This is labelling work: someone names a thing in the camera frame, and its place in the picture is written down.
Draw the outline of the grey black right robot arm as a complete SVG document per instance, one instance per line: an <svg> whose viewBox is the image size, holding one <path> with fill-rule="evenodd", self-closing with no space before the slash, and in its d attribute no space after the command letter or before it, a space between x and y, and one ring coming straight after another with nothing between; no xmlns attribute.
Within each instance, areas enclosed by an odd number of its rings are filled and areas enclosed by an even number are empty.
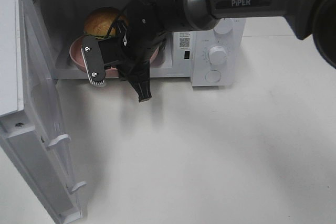
<svg viewBox="0 0 336 224"><path fill-rule="evenodd" d="M295 36L312 36L335 66L335 0L132 0L121 48L131 68L123 72L139 96L151 98L149 60L167 32L213 29L224 18L283 17Z"/></svg>

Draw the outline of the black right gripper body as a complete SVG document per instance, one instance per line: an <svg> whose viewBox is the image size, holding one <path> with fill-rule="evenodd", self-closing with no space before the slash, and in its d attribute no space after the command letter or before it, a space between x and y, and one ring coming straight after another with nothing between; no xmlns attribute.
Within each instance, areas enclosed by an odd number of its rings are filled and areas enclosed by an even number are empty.
<svg viewBox="0 0 336 224"><path fill-rule="evenodd" d="M127 9L128 27L121 39L124 60L117 70L139 97L151 99L150 58L168 33L188 31L185 0L132 0Z"/></svg>

